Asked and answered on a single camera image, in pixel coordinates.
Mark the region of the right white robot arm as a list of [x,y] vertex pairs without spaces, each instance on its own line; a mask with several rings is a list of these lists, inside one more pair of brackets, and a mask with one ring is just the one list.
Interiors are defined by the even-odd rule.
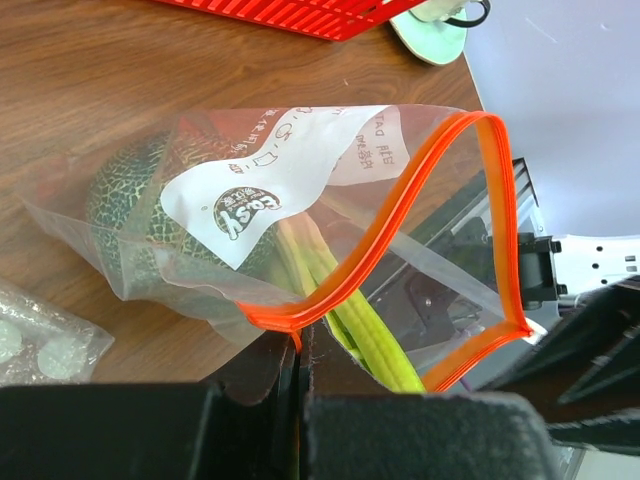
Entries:
[[524,307],[560,319],[482,390],[516,394],[562,446],[639,453],[639,238],[520,237]]

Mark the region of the green toy vegetable stick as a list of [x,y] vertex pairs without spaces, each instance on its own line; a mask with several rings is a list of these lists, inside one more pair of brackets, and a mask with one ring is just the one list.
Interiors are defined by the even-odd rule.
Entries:
[[[308,296],[339,266],[319,227],[307,214],[277,223],[277,248],[289,274],[280,282]],[[416,369],[366,297],[359,291],[326,314],[329,330],[353,359],[395,393],[423,393]]]

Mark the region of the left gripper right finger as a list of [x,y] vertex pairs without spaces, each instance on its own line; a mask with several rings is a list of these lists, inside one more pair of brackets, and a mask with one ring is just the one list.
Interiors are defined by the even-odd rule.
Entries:
[[397,394],[324,323],[300,358],[303,479],[552,479],[542,418],[507,393]]

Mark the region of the clear orange zip top bag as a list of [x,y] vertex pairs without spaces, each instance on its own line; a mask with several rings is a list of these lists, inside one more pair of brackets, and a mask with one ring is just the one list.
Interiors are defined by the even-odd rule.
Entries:
[[[86,219],[89,187],[119,148],[166,129],[174,144],[215,133],[234,142],[230,159],[188,168],[160,193],[168,216],[229,268],[195,270],[193,258],[155,246],[170,287],[131,296],[105,275]],[[306,328],[324,323],[329,330],[328,312],[357,290],[365,296],[363,284],[394,239],[479,172],[488,186],[504,319],[440,355],[403,349],[431,392],[448,389],[501,347],[535,344],[545,334],[522,305],[514,165],[497,115],[423,104],[196,110],[82,156],[50,160],[22,182],[19,196],[36,223],[91,264],[118,298],[163,304],[240,346],[278,333],[302,350]],[[299,214],[311,217],[339,262],[308,296],[280,284],[289,274],[277,223]]]

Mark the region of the green toy melon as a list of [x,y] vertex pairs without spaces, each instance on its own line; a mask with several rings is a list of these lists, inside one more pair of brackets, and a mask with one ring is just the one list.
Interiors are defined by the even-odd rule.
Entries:
[[228,269],[216,254],[163,210],[160,193],[168,181],[204,161],[227,160],[234,142],[215,133],[173,143],[171,130],[160,130],[119,148],[98,169],[89,187],[86,219],[105,275],[124,292],[155,295],[170,285],[162,278],[155,246],[173,247],[195,260],[195,270]]

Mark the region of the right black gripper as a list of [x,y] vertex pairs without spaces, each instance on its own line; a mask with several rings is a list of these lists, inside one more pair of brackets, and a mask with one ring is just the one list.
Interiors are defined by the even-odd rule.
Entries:
[[560,445],[638,452],[638,288],[597,291],[482,388],[529,401]]

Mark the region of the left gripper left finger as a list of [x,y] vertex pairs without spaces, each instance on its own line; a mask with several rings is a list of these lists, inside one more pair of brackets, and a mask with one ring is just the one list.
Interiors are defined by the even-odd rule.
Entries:
[[297,355],[266,333],[183,383],[1,391],[5,479],[288,479]]

